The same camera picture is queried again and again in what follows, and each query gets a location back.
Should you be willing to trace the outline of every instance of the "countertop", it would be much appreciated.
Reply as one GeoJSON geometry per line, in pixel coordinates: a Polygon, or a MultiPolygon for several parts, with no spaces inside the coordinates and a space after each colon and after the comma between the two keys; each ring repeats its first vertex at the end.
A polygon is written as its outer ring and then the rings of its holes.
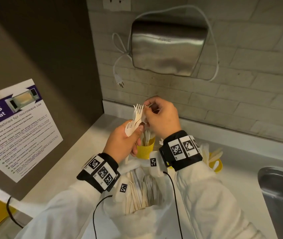
{"type": "MultiPolygon", "coordinates": [[[[22,201],[12,200],[11,205],[21,212],[31,217],[35,217],[46,206],[48,201],[57,193],[65,190],[76,181],[76,175],[80,172],[82,165],[94,154],[101,152],[106,144],[111,131],[122,124],[125,120],[122,118],[103,114],[90,129],[76,142],[75,145],[56,163],[56,165],[39,181],[39,183],[27,194],[22,201]]],[[[283,160],[274,159],[251,153],[248,151],[219,145],[210,144],[210,150],[223,147],[223,170],[217,175],[224,185],[233,193],[238,200],[241,208],[246,213],[248,219],[261,230],[267,238],[276,239],[276,233],[271,222],[267,206],[258,183],[258,171],[263,167],[281,167],[283,160]]],[[[169,174],[173,178],[174,170],[169,169],[169,174]]],[[[6,202],[9,195],[0,190],[0,200],[6,202]]],[[[179,191],[177,192],[178,209],[181,219],[184,238],[193,238],[189,220],[186,215],[183,202],[179,191]]],[[[164,228],[160,238],[179,237],[179,229],[175,206],[170,209],[171,220],[164,228]]],[[[105,221],[110,224],[113,237],[119,236],[116,227],[106,217],[100,208],[96,211],[96,224],[99,237],[109,238],[109,233],[105,232],[105,221]]],[[[84,233],[84,238],[93,236],[92,224],[84,233]]]]}

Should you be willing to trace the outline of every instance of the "hand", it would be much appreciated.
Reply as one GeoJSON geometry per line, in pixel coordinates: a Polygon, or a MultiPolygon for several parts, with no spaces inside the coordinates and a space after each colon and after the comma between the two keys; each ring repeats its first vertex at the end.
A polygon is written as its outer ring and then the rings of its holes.
{"type": "Polygon", "coordinates": [[[159,96],[154,96],[144,102],[146,106],[150,104],[153,105],[150,108],[144,107],[144,112],[147,122],[157,136],[165,139],[171,134],[181,130],[178,111],[174,104],[159,96]]]}
{"type": "Polygon", "coordinates": [[[140,136],[144,131],[144,126],[140,125],[133,134],[128,137],[125,133],[125,127],[130,121],[131,120],[126,121],[111,133],[103,151],[111,156],[117,163],[124,160],[129,153],[135,157],[137,154],[136,144],[138,146],[141,145],[140,136]]]}

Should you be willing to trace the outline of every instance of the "brick wall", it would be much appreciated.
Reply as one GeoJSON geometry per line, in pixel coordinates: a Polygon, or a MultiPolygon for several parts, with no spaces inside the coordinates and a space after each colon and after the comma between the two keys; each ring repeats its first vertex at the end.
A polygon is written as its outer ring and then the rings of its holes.
{"type": "MultiPolygon", "coordinates": [[[[103,10],[102,0],[87,0],[103,98],[142,103],[159,95],[173,102],[179,116],[283,141],[283,0],[132,0],[131,12],[103,10]],[[213,82],[159,75],[135,69],[127,57],[117,67],[125,87],[116,85],[112,65],[120,53],[112,32],[127,43],[131,23],[141,12],[196,4],[213,24],[219,74],[213,82]]],[[[194,10],[178,11],[194,15],[194,10]]],[[[215,70],[211,40],[192,77],[209,79],[215,70]]]]}

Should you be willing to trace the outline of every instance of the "paper sign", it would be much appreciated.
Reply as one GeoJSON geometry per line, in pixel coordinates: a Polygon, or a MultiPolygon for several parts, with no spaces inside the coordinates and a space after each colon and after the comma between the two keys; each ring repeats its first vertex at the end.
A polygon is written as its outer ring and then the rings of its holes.
{"type": "Polygon", "coordinates": [[[33,80],[0,90],[0,170],[15,182],[61,141],[33,80]]]}

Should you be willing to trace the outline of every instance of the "black cable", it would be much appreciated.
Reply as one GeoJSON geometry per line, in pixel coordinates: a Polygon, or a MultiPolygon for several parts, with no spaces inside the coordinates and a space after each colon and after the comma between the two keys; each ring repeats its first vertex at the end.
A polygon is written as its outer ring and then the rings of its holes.
{"type": "Polygon", "coordinates": [[[176,199],[175,186],[174,186],[174,183],[173,183],[173,181],[172,181],[170,175],[169,175],[167,172],[165,172],[165,171],[163,171],[163,173],[168,175],[168,177],[170,178],[171,184],[172,184],[172,188],[174,189],[174,196],[175,196],[175,203],[176,203],[176,210],[177,210],[177,217],[178,217],[179,230],[180,230],[181,239],[183,239],[183,237],[182,237],[182,232],[181,232],[181,226],[180,226],[180,220],[179,220],[179,213],[178,213],[178,206],[177,206],[177,199],[176,199]]]}
{"type": "Polygon", "coordinates": [[[93,227],[94,227],[94,232],[95,232],[95,238],[97,239],[97,234],[96,234],[96,229],[95,229],[95,221],[94,221],[94,216],[95,216],[95,211],[97,209],[97,206],[99,206],[100,203],[102,203],[102,201],[108,197],[112,197],[112,195],[109,195],[109,196],[106,196],[105,198],[103,198],[97,205],[96,205],[96,208],[93,212],[93,227]]]}
{"type": "Polygon", "coordinates": [[[13,217],[11,211],[10,211],[9,205],[10,205],[11,198],[12,198],[12,196],[10,196],[10,198],[8,199],[8,202],[6,203],[6,211],[8,212],[8,215],[10,216],[11,220],[12,220],[16,225],[18,225],[19,227],[23,228],[23,226],[21,226],[21,225],[14,219],[14,217],[13,217]]]}

